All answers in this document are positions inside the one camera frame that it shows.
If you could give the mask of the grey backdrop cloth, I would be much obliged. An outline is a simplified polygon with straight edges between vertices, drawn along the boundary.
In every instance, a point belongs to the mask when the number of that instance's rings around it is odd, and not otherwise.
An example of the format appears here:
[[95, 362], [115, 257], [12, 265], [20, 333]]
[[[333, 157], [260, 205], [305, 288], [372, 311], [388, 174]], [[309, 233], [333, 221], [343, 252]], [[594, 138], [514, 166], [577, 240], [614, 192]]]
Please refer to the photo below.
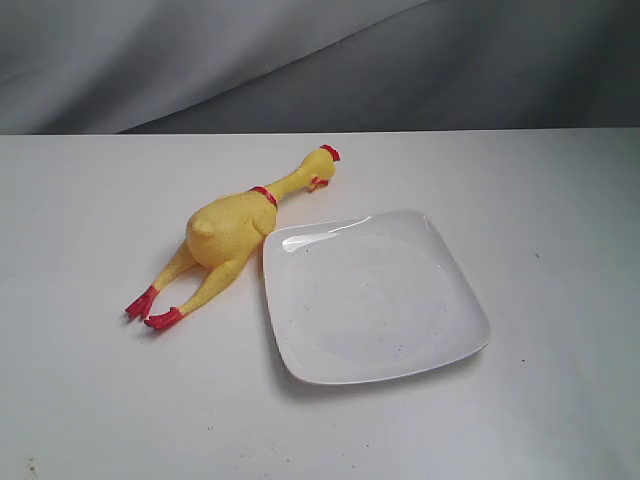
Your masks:
[[635, 1], [5, 1], [5, 134], [625, 127]]

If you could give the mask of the yellow rubber chicken toy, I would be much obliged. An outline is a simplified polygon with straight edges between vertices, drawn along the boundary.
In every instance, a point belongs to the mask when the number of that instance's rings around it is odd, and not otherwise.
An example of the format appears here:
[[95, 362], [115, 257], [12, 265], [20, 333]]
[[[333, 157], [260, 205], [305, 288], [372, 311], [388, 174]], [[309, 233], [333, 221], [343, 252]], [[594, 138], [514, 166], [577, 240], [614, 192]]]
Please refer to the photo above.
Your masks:
[[[302, 189], [313, 192], [326, 187], [340, 160], [334, 147], [322, 145], [278, 181], [220, 197], [197, 210], [187, 222], [185, 240], [148, 289], [125, 309], [127, 317], [165, 331], [206, 305], [232, 284], [251, 255], [275, 231], [279, 203]], [[160, 292], [196, 266], [209, 274], [193, 296], [180, 306], [153, 315], [151, 309]]]

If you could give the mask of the white square plate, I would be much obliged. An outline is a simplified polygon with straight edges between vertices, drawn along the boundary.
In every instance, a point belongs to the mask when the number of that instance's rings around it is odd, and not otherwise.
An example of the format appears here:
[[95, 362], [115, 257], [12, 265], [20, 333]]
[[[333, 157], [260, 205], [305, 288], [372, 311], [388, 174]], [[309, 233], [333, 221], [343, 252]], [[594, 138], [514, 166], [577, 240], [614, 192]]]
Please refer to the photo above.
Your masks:
[[490, 340], [457, 262], [415, 210], [277, 230], [264, 243], [263, 273], [279, 354], [305, 383], [421, 374]]

